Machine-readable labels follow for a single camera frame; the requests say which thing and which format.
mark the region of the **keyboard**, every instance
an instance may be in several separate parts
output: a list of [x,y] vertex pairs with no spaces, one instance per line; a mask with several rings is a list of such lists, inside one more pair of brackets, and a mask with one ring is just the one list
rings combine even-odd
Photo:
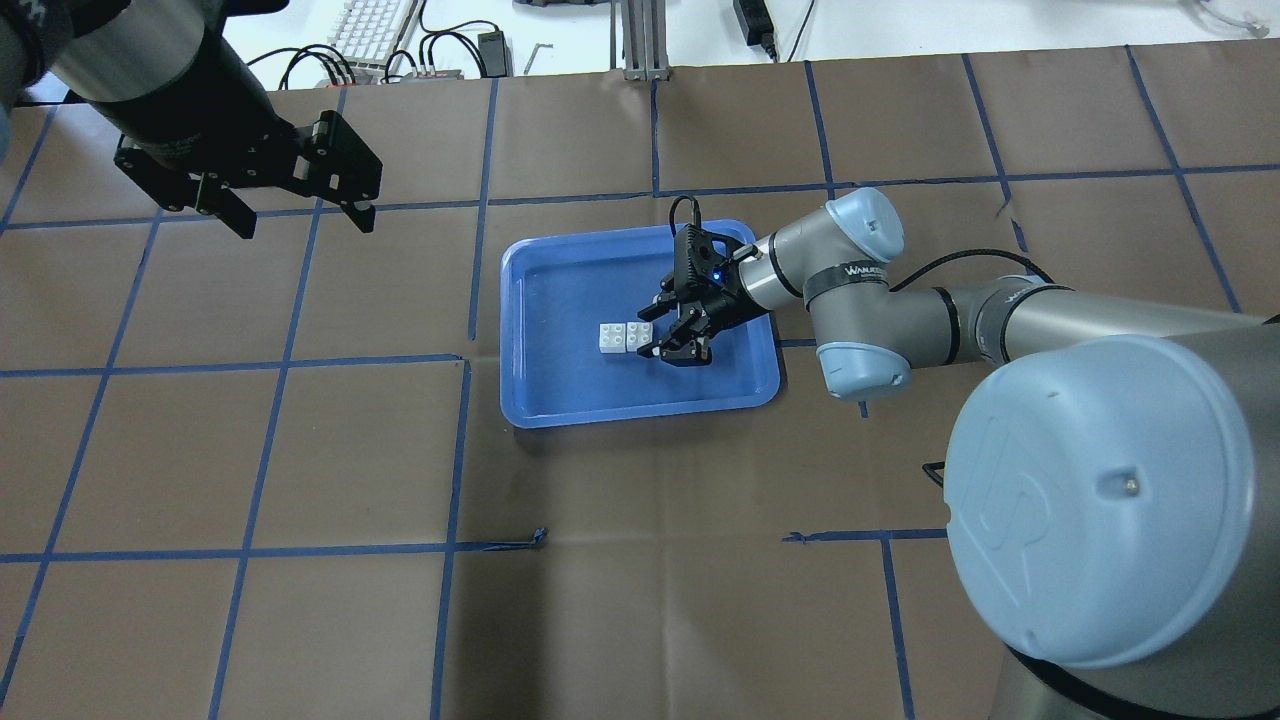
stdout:
[[422,0],[344,0],[329,29],[329,45],[352,68],[381,74],[387,56],[408,36]]

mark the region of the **metal bracket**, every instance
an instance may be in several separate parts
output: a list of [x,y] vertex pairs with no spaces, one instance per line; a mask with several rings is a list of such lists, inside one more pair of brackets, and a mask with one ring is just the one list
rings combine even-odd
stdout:
[[667,79],[667,0],[622,3],[622,74],[627,79]]

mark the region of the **black cable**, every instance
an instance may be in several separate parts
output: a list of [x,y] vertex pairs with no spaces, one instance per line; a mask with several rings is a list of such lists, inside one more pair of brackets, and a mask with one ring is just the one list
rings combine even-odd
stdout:
[[813,14],[813,6],[818,4],[818,0],[809,0],[809,9],[805,10],[804,22],[800,23],[800,29],[796,31],[796,41],[791,45],[791,54],[787,55],[787,61],[796,59],[796,50],[800,47],[800,38],[804,37],[804,28],[809,26],[809,15]]
[[897,292],[897,291],[902,290],[904,287],[906,287],[906,286],[914,283],[915,281],[920,279],[925,274],[936,270],[937,268],[941,268],[942,265],[946,265],[947,263],[951,263],[954,260],[960,260],[960,259],[964,259],[964,258],[975,258],[975,256],[1004,258],[1006,260],[1012,260],[1014,263],[1018,263],[1021,266],[1027,268],[1027,270],[1029,273],[1039,277],[1039,279],[1042,279],[1042,281],[1044,281],[1044,282],[1047,282],[1050,284],[1053,284],[1053,278],[1048,277],[1048,273],[1046,273],[1036,263],[1032,263],[1029,258],[1023,258],[1021,255],[1019,255],[1016,252],[1010,252],[1007,250],[996,250],[995,247],[979,247],[977,250],[961,250],[959,252],[952,252],[950,255],[943,255],[942,258],[938,258],[937,260],[934,260],[934,261],[929,263],[928,265],[920,268],[919,270],[911,273],[905,281],[902,281],[902,282],[897,283],[896,286],[888,288],[888,291],[890,292]]
[[458,24],[456,24],[453,27],[447,27],[444,29],[428,29],[426,20],[422,17],[424,13],[426,13],[426,1],[425,0],[424,0],[424,3],[421,5],[417,6],[417,27],[422,28],[422,32],[425,32],[428,35],[435,35],[438,32],[451,32],[451,31],[461,29],[461,28],[465,28],[467,26],[474,26],[474,24],[477,24],[477,23],[479,24],[486,24],[486,26],[492,27],[494,32],[502,32],[502,28],[498,27],[498,23],[494,23],[493,20],[467,20],[465,23],[458,23]]
[[413,60],[413,55],[411,55],[408,50],[397,50],[387,58],[387,64],[383,65],[384,83],[392,78],[392,63],[394,63],[396,58],[399,55],[404,55],[404,59],[408,60],[408,64],[413,67],[413,74],[417,74],[417,61]]
[[695,228],[703,227],[703,209],[698,205],[698,199],[692,195],[681,195],[675,200],[675,202],[671,204],[671,213],[667,214],[667,224],[671,227],[671,237],[676,237],[676,209],[680,208],[680,204],[685,200],[692,205],[692,225]]
[[[426,65],[429,68],[434,68],[435,67],[435,56],[434,56],[435,42],[438,40],[440,40],[442,37],[452,37],[452,38],[457,40],[458,42],[461,42],[462,46],[467,50],[467,53],[471,55],[471,59],[475,60],[476,68],[480,70],[480,76],[483,77],[483,76],[488,76],[489,74],[486,72],[486,69],[485,69],[484,59],[480,58],[480,49],[476,47],[475,44],[471,42],[471,40],[467,38],[465,35],[457,33],[457,32],[444,32],[444,33],[440,33],[440,35],[428,35],[422,40],[420,40],[419,44],[417,44],[417,59],[419,59],[420,63],[422,63],[424,65]],[[422,46],[424,45],[426,46],[426,55],[425,56],[422,55]]]
[[334,47],[333,45],[324,45],[323,42],[315,42],[312,45],[305,45],[302,49],[303,50],[314,50],[316,47],[319,47],[320,50],[328,50],[329,53],[333,53],[338,58],[338,60],[342,61],[342,67],[343,67],[343,69],[347,70],[347,77],[351,78],[351,83],[356,85],[356,73],[352,72],[351,63],[347,61],[347,56],[346,55],[343,55],[342,53],[339,53],[338,49]]
[[289,88],[289,74],[293,73],[293,68],[296,68],[298,63],[307,58],[320,60],[320,64],[324,65],[325,72],[329,74],[329,85],[340,83],[338,77],[340,77],[342,70],[338,68],[338,63],[333,58],[312,50],[298,50],[293,54],[293,58],[289,59],[288,67],[284,68],[284,74],[280,76],[280,83],[276,86],[276,90]]
[[[250,60],[250,61],[247,61],[244,64],[246,65],[252,65],[253,63],[265,60],[268,58],[273,58],[273,56],[279,55],[282,53],[293,53],[294,58],[297,58],[297,54],[298,53],[303,53],[303,50],[301,47],[280,47],[278,50],[271,50],[270,53],[264,53],[264,54],[259,55],[257,58],[253,58],[252,60]],[[339,69],[338,69],[338,63],[333,58],[330,58],[328,55],[321,55],[320,53],[311,53],[310,50],[307,50],[306,55],[303,55],[303,56],[311,56],[311,58],[316,58],[317,60],[320,60],[324,64],[325,72],[329,73],[329,82],[332,82],[333,85],[338,85],[338,76],[337,76],[337,73],[339,72]]]
[[929,479],[933,480],[933,484],[938,486],[940,488],[945,487],[946,484],[946,480],[942,478],[941,473],[942,470],[946,470],[946,468],[947,468],[946,462],[925,462],[924,465],[920,465],[920,469],[924,470],[924,474],[928,475]]

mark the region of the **power adapter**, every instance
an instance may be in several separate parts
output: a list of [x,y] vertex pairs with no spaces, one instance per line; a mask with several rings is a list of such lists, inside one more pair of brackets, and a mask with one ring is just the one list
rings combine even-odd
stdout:
[[511,50],[502,31],[481,33],[479,50],[480,59],[484,60],[484,77],[511,76]]
[[751,47],[759,45],[774,63],[778,61],[778,46],[774,42],[773,18],[764,0],[733,0],[737,24],[742,27],[742,37]]

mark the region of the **blue tray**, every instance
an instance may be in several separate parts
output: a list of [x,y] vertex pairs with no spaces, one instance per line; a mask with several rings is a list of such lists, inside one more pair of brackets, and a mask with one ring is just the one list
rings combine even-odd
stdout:
[[[755,242],[735,220],[710,231]],[[600,323],[625,323],[671,272],[666,225],[524,240],[502,256],[502,411],[520,428],[755,407],[778,393],[769,318],[716,337],[713,363],[675,368],[599,351]],[[664,322],[654,324],[655,337]]]

